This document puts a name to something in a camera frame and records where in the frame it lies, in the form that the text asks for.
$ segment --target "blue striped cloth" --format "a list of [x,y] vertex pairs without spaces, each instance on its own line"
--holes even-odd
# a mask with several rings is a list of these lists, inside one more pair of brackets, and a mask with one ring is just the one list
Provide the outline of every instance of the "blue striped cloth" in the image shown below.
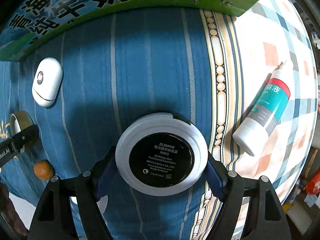
[[[59,60],[64,71],[49,109],[37,105],[31,94],[37,66],[46,57]],[[77,176],[150,111],[175,111],[193,120],[210,140],[212,82],[198,9],[144,8],[87,22],[20,63],[0,62],[0,82],[3,132],[10,131],[5,124],[19,110],[39,126],[42,144],[10,160],[0,173],[10,192],[33,205],[46,185],[33,173],[37,161],[50,161],[62,179]],[[166,197],[142,194],[119,174],[110,188],[104,217],[115,239],[189,239],[204,178]],[[77,206],[71,204],[77,232],[85,236]]]

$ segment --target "red plastic bag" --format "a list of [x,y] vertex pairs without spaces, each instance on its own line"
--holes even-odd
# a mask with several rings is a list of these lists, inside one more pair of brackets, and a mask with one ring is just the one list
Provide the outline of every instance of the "red plastic bag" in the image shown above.
[[320,192],[320,170],[306,185],[306,192],[309,195],[316,195]]

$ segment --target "teal label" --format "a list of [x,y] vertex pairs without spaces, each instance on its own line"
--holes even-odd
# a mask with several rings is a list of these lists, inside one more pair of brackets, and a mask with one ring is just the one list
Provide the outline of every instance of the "teal label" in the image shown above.
[[281,87],[275,84],[267,84],[256,105],[262,105],[267,108],[274,114],[274,117],[278,122],[287,106],[288,100],[287,94]]

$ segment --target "red stripe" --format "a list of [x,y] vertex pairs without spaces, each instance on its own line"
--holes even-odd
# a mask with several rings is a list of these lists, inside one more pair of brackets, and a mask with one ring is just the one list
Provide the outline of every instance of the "red stripe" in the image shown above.
[[281,87],[284,90],[284,92],[287,94],[288,99],[290,98],[291,93],[288,86],[280,79],[270,78],[268,84],[274,84],[274,85],[277,85],[278,87]]

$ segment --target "gray label section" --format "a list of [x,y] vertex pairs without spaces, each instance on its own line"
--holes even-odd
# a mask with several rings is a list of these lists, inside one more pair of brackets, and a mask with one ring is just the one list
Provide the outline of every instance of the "gray label section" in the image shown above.
[[272,114],[268,108],[262,105],[255,105],[247,117],[254,119],[261,124],[261,126],[266,129],[269,136],[277,125],[277,120],[274,114]]

